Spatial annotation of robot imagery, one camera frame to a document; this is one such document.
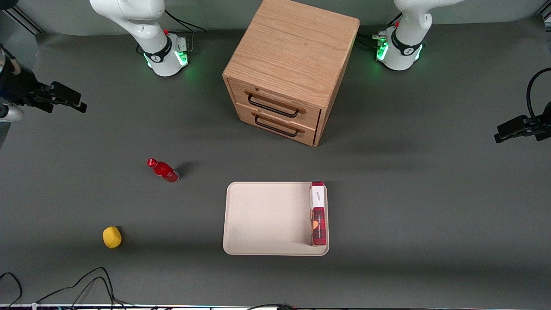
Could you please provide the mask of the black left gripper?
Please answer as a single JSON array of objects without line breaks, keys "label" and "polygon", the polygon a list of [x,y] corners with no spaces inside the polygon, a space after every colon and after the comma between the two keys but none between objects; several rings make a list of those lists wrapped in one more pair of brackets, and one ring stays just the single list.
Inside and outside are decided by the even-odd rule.
[{"label": "black left gripper", "polygon": [[497,127],[494,135],[496,143],[521,136],[535,136],[537,141],[551,137],[551,102],[548,102],[540,115],[535,115],[531,102],[527,102],[529,117],[520,115]]}]

